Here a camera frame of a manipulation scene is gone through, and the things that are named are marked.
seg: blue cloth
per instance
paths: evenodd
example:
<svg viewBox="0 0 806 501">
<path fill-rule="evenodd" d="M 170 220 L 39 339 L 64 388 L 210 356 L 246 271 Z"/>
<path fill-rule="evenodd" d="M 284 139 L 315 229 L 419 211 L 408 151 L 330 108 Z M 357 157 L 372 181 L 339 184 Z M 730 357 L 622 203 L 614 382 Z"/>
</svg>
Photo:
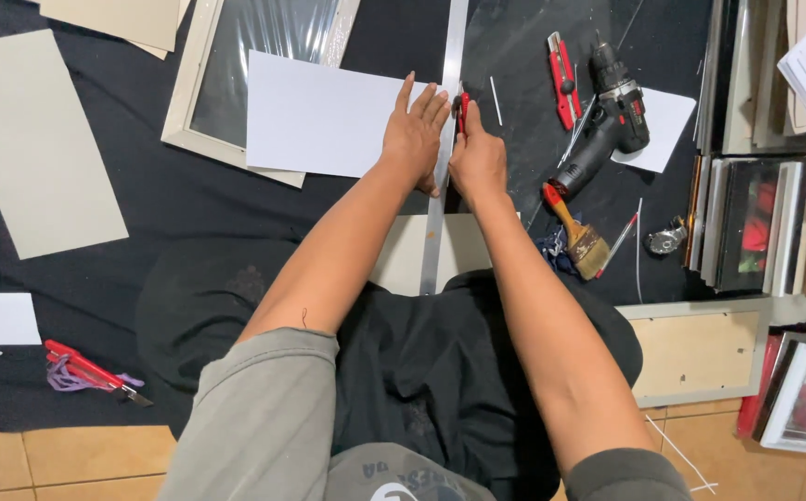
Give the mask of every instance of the blue cloth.
<svg viewBox="0 0 806 501">
<path fill-rule="evenodd" d="M 576 212 L 573 215 L 575 222 L 582 223 L 582 212 Z M 533 240 L 535 247 L 539 249 L 545 262 L 548 263 L 554 271 L 561 271 L 571 275 L 578 275 L 573 261 L 567 255 L 567 231 L 564 225 L 557 225 L 554 227 L 551 234 L 546 237 L 537 238 Z"/>
</svg>

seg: cordless drill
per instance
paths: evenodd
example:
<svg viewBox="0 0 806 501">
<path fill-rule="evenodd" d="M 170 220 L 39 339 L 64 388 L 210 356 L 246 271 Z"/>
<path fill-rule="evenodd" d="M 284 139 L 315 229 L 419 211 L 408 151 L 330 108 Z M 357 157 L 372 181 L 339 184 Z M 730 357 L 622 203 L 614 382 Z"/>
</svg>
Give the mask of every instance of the cordless drill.
<svg viewBox="0 0 806 501">
<path fill-rule="evenodd" d="M 651 142 L 641 87 L 616 50 L 600 39 L 600 32 L 589 70 L 598 95 L 591 132 L 583 147 L 548 180 L 565 199 L 571 199 L 592 180 L 614 149 L 632 154 Z"/>
</svg>

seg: wooden brush handle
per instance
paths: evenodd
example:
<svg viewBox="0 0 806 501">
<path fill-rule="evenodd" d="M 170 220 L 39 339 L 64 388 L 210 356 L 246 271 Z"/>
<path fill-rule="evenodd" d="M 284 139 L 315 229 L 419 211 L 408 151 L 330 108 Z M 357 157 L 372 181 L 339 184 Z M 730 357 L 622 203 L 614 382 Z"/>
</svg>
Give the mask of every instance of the wooden brush handle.
<svg viewBox="0 0 806 501">
<path fill-rule="evenodd" d="M 567 204 L 561 199 L 561 194 L 548 183 L 542 183 L 542 194 L 544 195 L 545 201 L 548 202 L 548 205 L 552 206 L 554 213 L 558 215 L 558 218 L 567 230 L 567 238 L 569 241 L 571 243 L 575 242 L 575 238 L 579 234 L 579 230 L 582 229 L 582 225 L 576 223 L 575 219 L 570 216 Z"/>
</svg>

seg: steel straightedge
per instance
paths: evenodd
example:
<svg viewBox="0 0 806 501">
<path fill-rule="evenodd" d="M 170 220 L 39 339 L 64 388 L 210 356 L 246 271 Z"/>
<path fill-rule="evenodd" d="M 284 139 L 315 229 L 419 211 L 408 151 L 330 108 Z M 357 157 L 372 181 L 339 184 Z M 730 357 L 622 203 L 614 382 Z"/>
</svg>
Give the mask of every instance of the steel straightedge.
<svg viewBox="0 0 806 501">
<path fill-rule="evenodd" d="M 446 35 L 446 54 L 443 62 L 443 87 L 457 89 L 462 73 L 464 30 L 468 24 L 468 0 L 451 0 L 449 3 L 449 27 Z M 434 294 L 437 291 L 437 271 L 440 264 L 440 235 L 443 233 L 443 215 L 446 200 L 446 185 L 449 181 L 449 157 L 455 142 L 455 120 L 446 120 L 440 132 L 440 153 L 434 167 L 434 180 L 440 188 L 440 197 L 428 203 L 428 224 L 424 239 L 424 255 L 421 259 L 421 286 L 419 293 Z"/>
</svg>

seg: hand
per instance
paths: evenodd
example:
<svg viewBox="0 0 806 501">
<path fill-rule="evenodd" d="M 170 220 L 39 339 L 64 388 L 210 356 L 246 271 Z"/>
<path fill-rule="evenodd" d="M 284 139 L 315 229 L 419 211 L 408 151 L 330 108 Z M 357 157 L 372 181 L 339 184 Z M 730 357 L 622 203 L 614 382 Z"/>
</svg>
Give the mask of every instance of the hand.
<svg viewBox="0 0 806 501">
<path fill-rule="evenodd" d="M 437 84 L 424 88 L 412 108 L 409 108 L 409 94 L 415 83 L 415 72 L 406 77 L 403 88 L 397 96 L 397 105 L 390 113 L 387 130 L 384 132 L 384 148 L 381 156 L 397 166 L 410 170 L 420 190 L 432 197 L 440 196 L 434 181 L 434 166 L 440 150 L 440 130 L 452 105 L 446 91 L 434 96 Z"/>
<path fill-rule="evenodd" d="M 483 130 L 480 108 L 474 101 L 468 105 L 464 129 L 468 136 L 458 134 L 449 159 L 449 174 L 473 211 L 477 200 L 507 194 L 508 161 L 505 142 Z"/>
</svg>

